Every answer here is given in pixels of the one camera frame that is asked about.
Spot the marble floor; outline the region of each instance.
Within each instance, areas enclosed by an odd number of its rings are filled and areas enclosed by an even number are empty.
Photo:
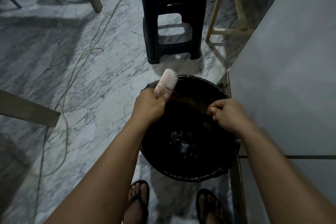
[[[85,3],[55,0],[0,0],[0,89],[50,108],[67,88],[71,73],[86,60],[95,33],[106,25],[119,0],[101,0],[95,14]],[[203,36],[215,0],[207,0]],[[271,0],[242,0],[251,28],[256,28]],[[136,96],[146,84],[158,80],[166,68],[218,82],[248,41],[248,36],[212,36],[217,42],[202,43],[202,57],[189,54],[165,56],[160,64],[146,59],[142,32],[141,0],[123,0],[96,45],[100,55],[89,55],[68,90],[64,114],[57,127],[46,127],[0,117],[0,214],[2,223],[42,223],[83,178],[131,115]],[[181,41],[190,32],[178,16],[160,16],[160,40]],[[223,0],[216,25],[239,26],[233,0]],[[43,141],[46,138],[44,158]],[[39,179],[42,169],[44,177]],[[233,222],[228,174],[202,183],[183,183],[165,177],[139,154],[133,181],[145,179],[150,186],[150,223],[198,223],[195,196],[200,188],[218,195]]]

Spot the black flip-flop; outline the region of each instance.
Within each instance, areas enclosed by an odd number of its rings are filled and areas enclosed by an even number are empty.
[[[205,196],[205,206],[204,206],[204,212],[203,212],[203,218],[201,218],[201,208],[200,208],[200,195],[204,195]],[[216,213],[216,206],[214,204],[209,203],[208,201],[208,195],[210,195],[211,197],[213,197],[215,199],[215,201],[218,201],[218,209],[221,209],[221,204],[218,200],[218,198],[215,196],[215,194],[208,190],[208,189],[201,189],[196,196],[196,211],[197,211],[197,217],[199,220],[200,224],[206,224],[207,219],[208,219],[208,214],[212,213],[213,216],[215,216],[216,220],[218,221],[219,224],[224,224],[223,220],[221,219],[221,217],[219,216],[218,213]]]
[[[148,218],[148,203],[149,203],[149,185],[148,183],[145,181],[145,180],[138,180],[136,182],[134,182],[132,185],[131,185],[131,188],[132,186],[136,185],[137,183],[140,184],[140,187],[142,184],[146,184],[147,186],[147,194],[146,194],[146,202],[147,204],[145,204],[145,202],[143,201],[142,197],[141,197],[141,189],[139,189],[139,192],[136,193],[127,203],[127,208],[126,208],[126,211],[127,209],[136,201],[138,200],[139,201],[139,204],[141,206],[141,209],[142,209],[142,213],[143,213],[143,216],[142,216],[142,224],[146,224],[147,223],[147,218]]]

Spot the white cabinet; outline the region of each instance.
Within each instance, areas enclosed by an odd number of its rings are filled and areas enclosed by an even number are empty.
[[[298,170],[336,205],[336,160],[293,159],[292,161]],[[240,167],[248,224],[269,224],[248,159],[240,159]]]
[[[229,79],[285,154],[336,155],[336,1],[276,0]]]

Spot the black plastic stool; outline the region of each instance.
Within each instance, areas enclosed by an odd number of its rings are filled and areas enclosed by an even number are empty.
[[[150,64],[159,64],[163,55],[189,52],[191,59],[201,56],[201,41],[206,0],[142,0],[143,35],[145,39],[147,60]],[[179,44],[159,44],[158,16],[179,13],[182,22],[192,26],[190,41]]]

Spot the trash can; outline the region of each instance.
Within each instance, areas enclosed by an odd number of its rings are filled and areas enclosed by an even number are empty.
[[[147,87],[154,88],[157,82]],[[212,82],[179,75],[164,115],[145,133],[143,156],[157,171],[178,181],[202,182],[227,173],[240,141],[206,114],[211,103],[225,98],[229,97],[224,90]]]

